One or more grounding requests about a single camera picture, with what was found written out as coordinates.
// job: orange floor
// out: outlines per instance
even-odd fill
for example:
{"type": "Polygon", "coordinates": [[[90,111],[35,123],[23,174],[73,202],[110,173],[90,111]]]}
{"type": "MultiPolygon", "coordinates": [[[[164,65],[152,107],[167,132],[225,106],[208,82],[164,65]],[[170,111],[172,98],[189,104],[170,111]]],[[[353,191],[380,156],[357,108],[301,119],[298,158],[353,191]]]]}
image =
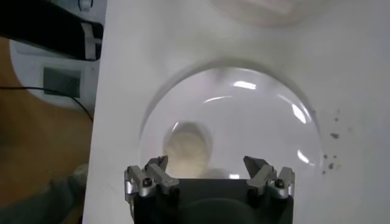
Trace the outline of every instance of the orange floor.
{"type": "MultiPolygon", "coordinates": [[[[9,40],[0,38],[0,86],[20,86],[9,40]]],[[[25,90],[0,90],[0,207],[38,192],[88,162],[92,123],[82,112],[25,90]]],[[[77,223],[82,207],[64,223],[77,223]]]]}

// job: black cable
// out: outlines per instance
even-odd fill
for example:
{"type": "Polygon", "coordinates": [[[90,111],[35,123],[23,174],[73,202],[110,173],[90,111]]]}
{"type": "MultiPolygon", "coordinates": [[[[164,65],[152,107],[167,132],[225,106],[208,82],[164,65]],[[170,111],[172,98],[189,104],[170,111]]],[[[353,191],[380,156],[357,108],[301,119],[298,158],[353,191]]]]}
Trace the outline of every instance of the black cable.
{"type": "Polygon", "coordinates": [[[20,86],[20,87],[17,87],[17,86],[0,86],[0,89],[3,89],[3,90],[21,90],[21,89],[38,89],[38,90],[43,90],[43,91],[49,91],[49,92],[52,92],[52,93],[56,93],[60,96],[66,96],[66,97],[69,97],[70,99],[72,99],[73,101],[75,101],[83,110],[84,112],[87,114],[87,116],[90,118],[90,120],[93,122],[93,118],[92,118],[92,115],[90,114],[90,112],[85,108],[85,106],[83,106],[76,98],[74,98],[73,96],[69,96],[67,95],[66,93],[62,93],[60,91],[57,91],[57,90],[53,90],[53,89],[47,89],[47,88],[41,88],[41,87],[33,87],[33,86],[20,86]]]}

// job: dark speck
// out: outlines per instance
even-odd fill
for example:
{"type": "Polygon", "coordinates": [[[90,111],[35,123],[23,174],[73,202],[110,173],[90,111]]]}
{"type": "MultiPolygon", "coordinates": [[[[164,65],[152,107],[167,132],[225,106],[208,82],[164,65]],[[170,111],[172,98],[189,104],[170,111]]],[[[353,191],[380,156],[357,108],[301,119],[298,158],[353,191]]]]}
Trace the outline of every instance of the dark speck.
{"type": "Polygon", "coordinates": [[[332,136],[334,139],[338,139],[340,137],[340,135],[336,133],[331,133],[330,136],[332,136]]]}

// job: screw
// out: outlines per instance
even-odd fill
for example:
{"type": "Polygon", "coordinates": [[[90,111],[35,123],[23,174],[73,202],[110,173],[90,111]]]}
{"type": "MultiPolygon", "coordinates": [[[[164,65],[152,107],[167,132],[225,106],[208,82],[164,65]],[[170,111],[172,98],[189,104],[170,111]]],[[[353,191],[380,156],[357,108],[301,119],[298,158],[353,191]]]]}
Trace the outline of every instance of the screw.
{"type": "Polygon", "coordinates": [[[150,177],[147,177],[142,180],[142,187],[150,187],[153,183],[153,180],[150,177]]]}
{"type": "Polygon", "coordinates": [[[275,180],[275,187],[285,188],[285,182],[282,179],[276,179],[275,180]]]}

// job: white table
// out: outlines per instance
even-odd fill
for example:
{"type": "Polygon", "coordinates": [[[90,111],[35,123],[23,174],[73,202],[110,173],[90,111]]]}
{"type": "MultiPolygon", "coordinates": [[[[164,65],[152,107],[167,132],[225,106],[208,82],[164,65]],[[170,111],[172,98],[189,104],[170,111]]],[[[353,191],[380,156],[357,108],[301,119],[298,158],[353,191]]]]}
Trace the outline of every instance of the white table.
{"type": "Polygon", "coordinates": [[[108,2],[83,222],[132,222],[123,171],[138,163],[144,112],[164,81],[238,57],[293,82],[316,110],[328,155],[308,211],[317,223],[389,223],[390,1],[333,1],[284,29],[240,26],[205,2],[108,2]]]}

